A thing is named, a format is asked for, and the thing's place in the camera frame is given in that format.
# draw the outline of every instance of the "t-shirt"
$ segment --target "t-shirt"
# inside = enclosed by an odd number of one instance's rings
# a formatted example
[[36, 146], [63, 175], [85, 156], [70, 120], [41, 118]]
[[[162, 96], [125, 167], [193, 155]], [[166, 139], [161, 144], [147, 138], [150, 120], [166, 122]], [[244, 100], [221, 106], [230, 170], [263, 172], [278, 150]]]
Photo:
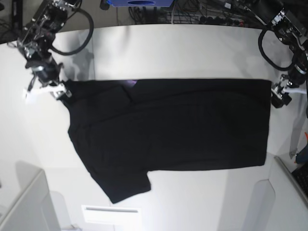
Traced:
[[148, 171], [265, 162], [270, 81], [68, 81], [66, 86], [73, 95], [63, 100], [70, 113], [68, 134], [112, 203], [149, 191]]

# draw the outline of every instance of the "wire bundle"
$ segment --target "wire bundle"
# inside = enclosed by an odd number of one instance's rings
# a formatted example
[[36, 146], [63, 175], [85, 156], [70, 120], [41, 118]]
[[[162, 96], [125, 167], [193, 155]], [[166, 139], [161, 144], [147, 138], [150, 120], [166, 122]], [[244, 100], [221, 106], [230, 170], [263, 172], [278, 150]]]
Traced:
[[144, 24], [144, 15], [141, 12], [139, 7], [129, 7], [128, 8], [129, 15], [131, 19], [134, 21], [136, 25]]
[[[13, 30], [11, 26], [3, 19], [0, 19], [0, 26], [4, 28], [4, 31], [0, 34], [0, 43], [5, 43], [8, 41], [16, 40], [19, 36], [19, 32]], [[5, 39], [7, 34], [11, 34], [12, 37], [10, 39]]]
[[85, 10], [81, 9], [81, 4], [82, 4], [82, 0], [80, 0], [80, 3], [78, 5], [78, 7], [74, 10], [74, 13], [72, 13], [67, 19], [65, 22], [67, 22], [70, 18], [72, 18], [76, 13], [80, 13], [82, 15], [84, 15], [88, 22], [89, 22], [89, 33], [88, 33], [88, 36], [86, 38], [86, 40], [83, 42], [83, 44], [77, 48], [76, 50], [73, 50], [73, 51], [70, 51], [70, 52], [63, 52], [63, 51], [60, 51], [58, 49], [56, 49], [53, 45], [51, 46], [51, 50], [55, 53], [58, 53], [60, 55], [64, 55], [64, 56], [69, 56], [69, 55], [73, 55], [73, 54], [77, 54], [79, 53], [81, 50], [83, 50], [87, 44], [90, 42], [91, 38], [92, 38], [92, 35], [93, 35], [93, 32], [94, 32], [94, 21], [91, 17], [91, 15], [86, 12]]

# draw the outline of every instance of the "cable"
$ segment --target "cable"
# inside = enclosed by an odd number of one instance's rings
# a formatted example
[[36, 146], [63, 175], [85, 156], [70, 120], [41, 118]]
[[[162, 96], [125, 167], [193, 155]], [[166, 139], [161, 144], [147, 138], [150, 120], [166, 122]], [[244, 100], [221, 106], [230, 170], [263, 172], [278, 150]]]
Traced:
[[28, 85], [28, 88], [27, 88], [28, 92], [32, 90], [36, 79], [37, 79], [37, 75], [33, 75], [33, 78], [31, 79], [31, 81], [30, 81], [30, 83]]
[[140, 24], [143, 24], [143, 18], [144, 18], [144, 15], [143, 13], [140, 11], [140, 8], [135, 6], [134, 7], [134, 13], [135, 13], [135, 16], [137, 18], [137, 21], [140, 23]]
[[190, 1], [191, 1], [191, 3], [196, 7], [197, 11], [199, 11], [200, 14], [201, 14], [202, 16], [204, 16], [204, 14], [202, 13], [202, 11], [200, 10], [200, 1], [199, 1], [199, 0], [197, 0], [197, 2], [193, 2], [193, 0], [190, 0]]
[[198, 8], [196, 8], [196, 6], [192, 6], [191, 5], [191, 0], [186, 0], [185, 2], [184, 2], [184, 4], [183, 4], [183, 8], [185, 9], [185, 11], [188, 11], [188, 12], [193, 12], [193, 13], [195, 13], [195, 12], [197, 12], [198, 11]]
[[14, 35], [16, 38], [18, 38], [19, 36], [19, 32], [15, 31], [14, 29], [11, 28], [11, 26], [3, 19], [0, 19], [0, 26], [7, 29], [6, 31], [4, 31], [1, 35], [1, 39], [3, 39], [4, 35], [6, 35], [7, 33], [11, 33], [12, 35]]
[[7, 30], [7, 31], [4, 31], [1, 36], [0, 36], [0, 42], [3, 40], [4, 36], [7, 34], [7, 33], [11, 33], [10, 30]]
[[68, 20], [70, 20], [70, 19], [77, 13], [77, 11], [80, 10], [81, 5], [82, 5], [82, 0], [80, 0], [80, 3], [79, 3], [79, 5], [78, 5], [77, 9], [75, 10], [75, 12], [72, 13], [72, 14], [65, 20], [64, 23], [66, 23]]
[[84, 11], [83, 9], [79, 9], [79, 8], [78, 8], [78, 9], [77, 9], [77, 12], [83, 14], [83, 15], [88, 19], [88, 21], [89, 21], [90, 28], [89, 28], [89, 33], [88, 33], [88, 36], [87, 36], [86, 40], [84, 41], [84, 43], [83, 43], [79, 48], [77, 48], [76, 50], [71, 51], [71, 52], [62, 52], [62, 51], [59, 51], [58, 49], [56, 49], [56, 48], [52, 45], [52, 46], [51, 46], [51, 50], [52, 50], [53, 52], [56, 52], [56, 53], [58, 53], [58, 54], [60, 54], [60, 55], [65, 55], [65, 56], [77, 54], [78, 52], [80, 52], [81, 50], [83, 50], [83, 49], [87, 46], [87, 44], [90, 42], [91, 37], [92, 37], [92, 35], [93, 35], [93, 31], [94, 31], [94, 22], [93, 22], [93, 19], [92, 19], [91, 15], [90, 15], [88, 12]]
[[178, 4], [178, 1], [177, 1], [177, 0], [174, 0], [174, 5], [173, 5], [173, 9], [172, 9], [172, 14], [171, 14], [171, 24], [174, 24], [174, 23], [173, 23], [173, 20], [174, 20], [174, 12], [175, 12], [175, 8], [177, 7], [177, 4]]
[[288, 70], [291, 70], [293, 67], [294, 67], [294, 60], [292, 59], [292, 63], [287, 66], [287, 67], [280, 67], [278, 65], [276, 65], [264, 52], [263, 50], [263, 46], [262, 46], [262, 42], [263, 42], [263, 38], [266, 34], [266, 32], [268, 31], [268, 29], [263, 29], [261, 34], [259, 35], [259, 38], [258, 38], [258, 47], [259, 47], [259, 50], [260, 50], [260, 53], [262, 55], [262, 57], [272, 66], [274, 67], [275, 69], [279, 70], [279, 71], [288, 71]]
[[189, 12], [187, 12], [187, 11], [184, 10], [184, 9], [182, 9], [181, 6], [180, 6], [179, 4], [178, 4], [178, 8], [180, 9], [180, 12], [181, 12], [182, 14], [184, 14], [184, 15], [186, 15], [186, 16], [189, 17], [189, 20], [190, 20], [190, 23], [191, 23], [191, 24], [193, 24], [192, 19], [195, 20], [195, 21], [197, 21], [197, 22], [199, 21], [199, 19], [196, 19], [196, 18], [192, 17], [192, 16], [190, 15]]
[[308, 76], [306, 77], [306, 95], [307, 95], [307, 102], [308, 102]]
[[116, 13], [116, 25], [119, 26], [120, 25], [120, 23], [119, 23], [119, 13], [118, 13], [117, 7], [115, 8], [115, 13]]
[[128, 13], [129, 13], [131, 19], [134, 20], [134, 23], [137, 25], [137, 20], [135, 18], [134, 11], [133, 11], [132, 7], [128, 8]]

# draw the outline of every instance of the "white panel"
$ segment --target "white panel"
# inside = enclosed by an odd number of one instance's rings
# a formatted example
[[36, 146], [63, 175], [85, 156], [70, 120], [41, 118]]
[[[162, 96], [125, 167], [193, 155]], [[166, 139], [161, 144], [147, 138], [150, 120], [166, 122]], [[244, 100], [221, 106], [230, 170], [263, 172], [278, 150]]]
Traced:
[[141, 231], [141, 210], [127, 207], [82, 206], [88, 223], [121, 225], [124, 231]]
[[43, 170], [1, 217], [0, 231], [60, 231]]
[[64, 211], [60, 211], [59, 208], [66, 207], [69, 214], [70, 220], [59, 219], [63, 225], [61, 227], [65, 227], [70, 223], [77, 224], [79, 227], [87, 230], [113, 231], [113, 225], [90, 224], [86, 223], [84, 220], [81, 205], [96, 205], [103, 207], [110, 205], [110, 201], [106, 194], [91, 178], [84, 167], [47, 168], [45, 171], [50, 190], [58, 194], [56, 211], [59, 216], [61, 214], [63, 216]]
[[67, 211], [64, 196], [59, 192], [50, 191], [51, 200], [61, 228], [70, 227], [72, 222]]
[[261, 180], [254, 186], [243, 231], [264, 231], [275, 203], [275, 191], [269, 180]]
[[307, 231], [307, 204], [277, 160], [273, 162], [269, 179], [276, 193], [276, 201], [265, 231]]
[[26, 162], [16, 161], [16, 159], [13, 161], [14, 155], [2, 158], [0, 157], [0, 207], [2, 208], [0, 213], [4, 214], [18, 194], [25, 190], [41, 169]]

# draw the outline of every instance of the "black cable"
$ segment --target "black cable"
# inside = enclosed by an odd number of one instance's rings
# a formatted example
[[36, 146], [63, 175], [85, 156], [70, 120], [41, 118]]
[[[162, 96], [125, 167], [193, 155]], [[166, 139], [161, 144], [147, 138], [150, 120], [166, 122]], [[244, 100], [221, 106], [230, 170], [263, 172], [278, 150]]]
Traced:
[[70, 51], [70, 52], [59, 51], [59, 50], [56, 49], [54, 46], [51, 46], [51, 50], [52, 50], [53, 52], [56, 52], [56, 53], [58, 53], [58, 54], [60, 54], [60, 55], [65, 55], [65, 56], [77, 54], [78, 52], [80, 52], [81, 50], [83, 50], [83, 49], [87, 46], [87, 44], [90, 42], [91, 37], [92, 37], [92, 35], [93, 35], [93, 31], [94, 31], [94, 22], [93, 22], [93, 19], [92, 19], [91, 15], [90, 15], [88, 12], [86, 12], [85, 10], [83, 10], [83, 9], [77, 9], [77, 12], [83, 14], [83, 15], [88, 19], [88, 21], [89, 21], [90, 28], [89, 28], [89, 33], [88, 33], [88, 36], [87, 36], [86, 40], [84, 41], [84, 43], [83, 43], [79, 48], [77, 48], [77, 49], [74, 50], [74, 51]]
[[7, 34], [7, 33], [11, 33], [10, 30], [7, 30], [7, 31], [4, 31], [1, 36], [0, 36], [0, 42], [3, 40], [4, 36]]
[[180, 21], [180, 24], [182, 24], [182, 20], [181, 20], [181, 15], [179, 14], [179, 21]]
[[276, 65], [264, 52], [263, 50], [263, 46], [262, 46], [262, 42], [263, 42], [263, 38], [266, 34], [266, 32], [268, 31], [268, 29], [263, 29], [261, 34], [259, 35], [259, 38], [258, 38], [258, 47], [259, 47], [259, 50], [260, 50], [260, 53], [262, 55], [262, 57], [272, 66], [274, 67], [275, 69], [279, 70], [279, 71], [288, 71], [288, 70], [291, 70], [293, 67], [294, 67], [294, 60], [292, 59], [292, 63], [287, 66], [287, 67], [280, 67], [278, 65]]
[[14, 34], [16, 37], [19, 36], [19, 32], [15, 31], [11, 28], [11, 26], [3, 19], [0, 19], [0, 26], [7, 29], [7, 31], [10, 31], [12, 34]]
[[69, 19], [71, 19], [76, 13], [77, 13], [77, 11], [78, 10], [80, 10], [80, 8], [81, 8], [81, 5], [82, 5], [82, 0], [80, 0], [80, 2], [79, 2], [79, 5], [78, 5], [78, 7], [77, 7], [77, 9], [65, 20], [65, 22], [64, 23], [66, 23]]
[[183, 15], [186, 15], [187, 17], [189, 17], [190, 23], [192, 23], [192, 19], [195, 21], [199, 21], [199, 19], [194, 18], [193, 16], [190, 15], [189, 12], [185, 11], [184, 9], [181, 8], [181, 6], [178, 4], [178, 8], [180, 9], [178, 12], [181, 12]]
[[306, 95], [307, 95], [307, 102], [308, 102], [308, 76], [306, 77]]
[[36, 78], [37, 78], [37, 76], [36, 76], [36, 75], [33, 75], [33, 78], [31, 79], [31, 81], [30, 81], [30, 83], [29, 83], [29, 85], [28, 85], [28, 89], [27, 89], [28, 92], [32, 90]]
[[195, 7], [196, 7], [196, 8], [198, 9], [198, 11], [200, 12], [200, 14], [201, 14], [202, 16], [204, 16], [203, 13], [202, 13], [202, 11], [200, 10], [200, 7], [198, 6], [198, 4], [200, 4], [200, 1], [199, 1], [199, 0], [196, 0], [196, 1], [197, 1], [196, 4], [194, 4], [193, 1], [191, 1], [191, 2], [195, 5]]
[[118, 12], [117, 7], [115, 8], [115, 13], [116, 13], [116, 25], [119, 26], [120, 25], [120, 23], [119, 23], [119, 12]]
[[137, 20], [136, 20], [136, 18], [135, 18], [135, 15], [134, 15], [134, 12], [133, 12], [132, 7], [129, 7], [129, 8], [128, 8], [128, 13], [129, 13], [131, 19], [134, 20], [134, 23], [137, 25]]
[[[241, 2], [239, 2], [239, 6], [241, 7], [245, 7]], [[254, 23], [255, 25], [259, 26], [260, 28], [263, 28], [264, 25], [256, 19], [256, 17], [254, 15], [252, 15], [251, 12], [248, 12], [245, 9], [241, 9], [239, 6], [233, 8], [233, 11], [238, 12], [239, 14], [241, 14], [243, 17], [245, 17], [247, 20], [249, 20], [250, 22]]]
[[140, 11], [140, 8], [135, 6], [134, 7], [134, 13], [135, 13], [135, 17], [137, 18], [137, 21], [140, 23], [140, 24], [143, 24], [143, 18], [144, 18], [144, 15], [142, 14], [142, 12]]
[[197, 12], [198, 11], [198, 8], [195, 6], [195, 5], [191, 5], [192, 3], [192, 0], [186, 0], [183, 4], [183, 8], [186, 10], [186, 11], [190, 11], [190, 12]]
[[174, 24], [174, 13], [177, 8], [178, 0], [173, 1], [172, 13], [171, 13], [171, 24]]

